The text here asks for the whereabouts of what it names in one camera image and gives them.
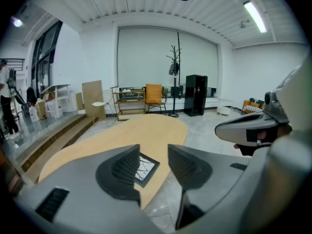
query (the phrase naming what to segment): white shirt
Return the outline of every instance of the white shirt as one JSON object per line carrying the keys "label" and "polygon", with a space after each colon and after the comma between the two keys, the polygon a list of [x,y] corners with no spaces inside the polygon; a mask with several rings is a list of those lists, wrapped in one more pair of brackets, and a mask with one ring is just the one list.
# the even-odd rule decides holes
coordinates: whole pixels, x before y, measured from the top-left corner
{"label": "white shirt", "polygon": [[7,98],[11,97],[9,85],[7,83],[9,77],[10,77],[10,70],[8,66],[4,66],[0,72],[0,83],[4,85],[4,87],[0,90],[0,96],[4,96]]}

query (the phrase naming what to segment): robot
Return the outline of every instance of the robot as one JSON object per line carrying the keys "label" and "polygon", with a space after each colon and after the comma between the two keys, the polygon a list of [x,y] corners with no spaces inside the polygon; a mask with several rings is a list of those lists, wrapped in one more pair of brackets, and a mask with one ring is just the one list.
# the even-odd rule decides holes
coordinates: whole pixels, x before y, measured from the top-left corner
{"label": "robot", "polygon": [[[220,139],[252,158],[168,145],[169,166],[182,186],[176,233],[282,231],[300,213],[309,215],[300,210],[311,202],[311,63],[306,57],[268,92],[262,112],[216,126]],[[277,138],[281,126],[292,132]],[[80,158],[16,203],[45,233],[162,233],[139,208],[138,166],[139,145]]]}

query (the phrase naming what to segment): wooden table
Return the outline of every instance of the wooden table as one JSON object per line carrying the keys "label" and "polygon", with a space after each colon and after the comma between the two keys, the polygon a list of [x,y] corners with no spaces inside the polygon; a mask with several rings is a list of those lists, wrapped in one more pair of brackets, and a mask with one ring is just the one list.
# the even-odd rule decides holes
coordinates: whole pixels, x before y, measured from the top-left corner
{"label": "wooden table", "polygon": [[187,126],[179,119],[157,114],[142,115],[62,149],[45,164],[39,182],[71,160],[140,144],[141,153],[160,162],[144,188],[135,184],[135,189],[140,192],[141,208],[144,209],[169,174],[168,144],[183,145],[186,135]]}

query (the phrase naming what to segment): black cabinet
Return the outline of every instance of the black cabinet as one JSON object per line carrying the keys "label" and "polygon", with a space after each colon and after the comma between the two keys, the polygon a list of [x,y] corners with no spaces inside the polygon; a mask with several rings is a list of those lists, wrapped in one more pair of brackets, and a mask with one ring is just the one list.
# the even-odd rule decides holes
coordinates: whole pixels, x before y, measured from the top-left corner
{"label": "black cabinet", "polygon": [[186,77],[184,112],[189,116],[203,115],[207,94],[207,76]]}

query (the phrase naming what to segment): wooden board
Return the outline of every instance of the wooden board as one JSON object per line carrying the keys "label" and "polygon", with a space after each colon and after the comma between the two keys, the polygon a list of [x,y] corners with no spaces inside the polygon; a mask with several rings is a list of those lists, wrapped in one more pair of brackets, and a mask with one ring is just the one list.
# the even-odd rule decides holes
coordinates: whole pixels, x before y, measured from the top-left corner
{"label": "wooden board", "polygon": [[142,115],[62,149],[45,164],[39,181],[71,160],[117,147],[140,144],[143,154],[160,162],[144,188],[135,184],[135,189],[140,192],[141,208],[144,209],[169,174],[168,144],[183,145],[186,135],[187,126],[179,119],[157,114]]}
{"label": "wooden board", "polygon": [[94,112],[95,118],[105,119],[104,107],[92,106],[94,102],[103,102],[102,81],[97,80],[83,83],[82,94],[86,115],[93,117]]}
{"label": "wooden board", "polygon": [[82,101],[82,93],[76,94],[76,102],[77,102],[77,109],[83,110],[83,101]]}

